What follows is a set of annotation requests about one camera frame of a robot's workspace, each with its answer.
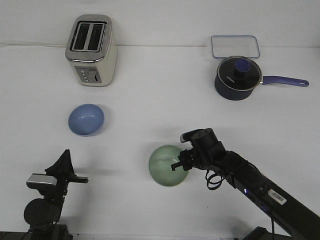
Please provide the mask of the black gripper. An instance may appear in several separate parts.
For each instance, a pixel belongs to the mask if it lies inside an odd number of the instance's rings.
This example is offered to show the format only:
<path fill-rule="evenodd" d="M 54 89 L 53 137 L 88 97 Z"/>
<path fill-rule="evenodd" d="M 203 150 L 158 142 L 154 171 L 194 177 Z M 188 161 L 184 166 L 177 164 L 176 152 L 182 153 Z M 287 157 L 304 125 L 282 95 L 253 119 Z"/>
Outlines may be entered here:
<path fill-rule="evenodd" d="M 67 194 L 69 183 L 87 184 L 88 177 L 77 176 L 73 171 L 71 153 L 66 149 L 59 159 L 49 168 L 45 169 L 46 175 L 57 179 L 57 191 L 60 194 Z"/>
<path fill-rule="evenodd" d="M 178 156 L 179 162 L 171 164 L 171 170 L 182 168 L 183 171 L 200 168 L 200 153 L 195 149 L 183 150 Z"/>

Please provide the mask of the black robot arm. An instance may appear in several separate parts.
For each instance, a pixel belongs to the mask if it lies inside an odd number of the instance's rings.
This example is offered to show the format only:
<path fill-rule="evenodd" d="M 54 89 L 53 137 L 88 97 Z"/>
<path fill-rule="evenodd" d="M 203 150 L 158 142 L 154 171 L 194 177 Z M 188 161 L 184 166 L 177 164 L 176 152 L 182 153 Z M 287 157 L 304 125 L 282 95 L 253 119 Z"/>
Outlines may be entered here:
<path fill-rule="evenodd" d="M 28 232 L 22 237 L 26 240 L 72 240 L 65 224 L 59 224 L 69 183 L 88 183 L 87 177 L 75 174 L 71 153 L 66 149 L 59 159 L 45 173 L 33 173 L 26 186 L 37 190 L 42 198 L 30 201 L 23 213 L 29 224 Z"/>
<path fill-rule="evenodd" d="M 212 171 L 205 176 L 209 190 L 218 189 L 223 181 L 239 190 L 294 240 L 318 240 L 320 217 L 264 176 L 259 169 L 234 151 L 226 150 L 211 128 L 196 129 L 180 136 L 192 149 L 183 150 L 175 170 L 192 168 Z"/>

